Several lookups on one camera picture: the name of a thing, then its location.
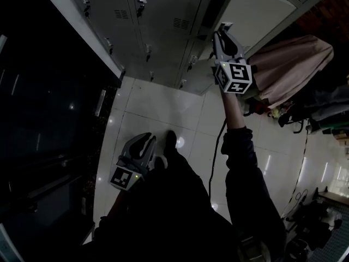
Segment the locker door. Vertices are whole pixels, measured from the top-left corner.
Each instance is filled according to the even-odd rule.
[[[176,83],[176,87],[181,90],[202,95],[208,88],[214,84],[212,67],[215,66],[215,57],[208,59],[203,55],[203,48],[209,46],[204,41],[195,40],[185,63],[182,63],[182,76]],[[193,57],[197,57],[196,63],[191,64]]]
[[[111,57],[125,68],[127,76],[149,80],[142,44],[138,43],[127,0],[76,0]]]
[[[188,41],[180,34],[141,28],[147,67],[154,73],[153,82],[173,87]]]
[[[145,55],[139,47],[135,30],[127,27],[110,27],[105,34],[113,45],[112,57],[125,68],[126,75],[149,81]]]
[[[76,0],[79,7],[85,10],[86,0]],[[88,0],[90,9],[89,19],[100,27],[132,26],[128,0]]]
[[[140,25],[190,34],[200,0],[134,0],[135,10],[144,6]]]

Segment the foot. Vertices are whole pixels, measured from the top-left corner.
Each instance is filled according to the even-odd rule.
[[[177,136],[172,130],[170,130],[166,136],[165,150],[174,150],[176,148],[176,143]]]
[[[165,168],[164,161],[161,157],[156,157],[155,163],[154,163],[154,168],[161,169],[161,170]]]

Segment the gray cabinet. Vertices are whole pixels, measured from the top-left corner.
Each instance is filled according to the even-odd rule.
[[[222,22],[249,57],[317,1],[75,0],[127,76],[194,94],[214,83],[208,57]]]
[[[189,35],[201,0],[133,0],[139,25]]]
[[[190,44],[190,52],[183,61],[180,69],[180,77],[176,87],[183,91],[202,95],[214,84],[212,67],[215,66],[214,58],[203,56],[203,48],[211,43],[196,39]]]
[[[141,26],[146,63],[153,82],[173,87],[188,41],[182,35]]]

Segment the floor tile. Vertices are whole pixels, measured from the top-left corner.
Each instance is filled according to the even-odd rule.
[[[128,140],[136,135],[146,132],[151,132],[157,137],[157,150],[155,154],[162,155],[168,130],[173,130],[176,133],[179,141],[177,150],[181,155],[188,159],[195,137],[194,131],[125,112],[115,148],[113,162],[116,163],[118,161],[121,150]]]
[[[87,236],[85,242],[83,242],[83,245],[92,242],[92,232]]]
[[[282,213],[295,188],[303,156],[295,158],[258,147],[255,150],[269,195],[278,212]]]
[[[196,130],[204,96],[135,80],[126,106],[132,114]]]
[[[121,88],[116,92],[112,108],[124,111],[135,79],[125,76]]]
[[[216,204],[227,204],[225,196],[225,177],[228,173],[228,167],[226,166],[227,155],[220,153],[222,142],[223,140],[220,139],[211,185],[211,202]],[[189,157],[190,166],[194,172],[200,176],[207,191],[208,181],[212,170],[215,144],[216,137],[196,132],[195,140]]]
[[[267,115],[261,117],[260,131],[255,146],[285,154],[298,154],[304,150],[306,130],[303,129],[299,134],[293,133],[299,130],[299,123],[285,125],[281,128],[277,120]]]
[[[218,136],[225,119],[224,106],[218,86],[211,88],[205,95],[197,131],[209,135]],[[253,141],[258,136],[261,116],[252,114],[245,117],[247,128],[253,131]]]
[[[325,190],[326,186],[331,186],[332,180],[336,178],[336,173],[338,175],[339,170],[336,167],[338,166],[337,157],[340,150],[330,135],[323,135],[321,132],[308,135],[296,190],[285,214],[297,204],[296,196],[298,193],[304,192],[304,195],[308,193],[304,201],[304,204],[308,204],[316,188],[321,192]]]
[[[219,213],[221,216],[223,216],[226,220],[228,220],[231,223],[228,205],[217,204],[216,212]]]
[[[98,163],[94,195],[93,220],[96,226],[99,224],[100,217],[104,216],[108,177],[122,117],[122,111],[112,109],[104,134]]]

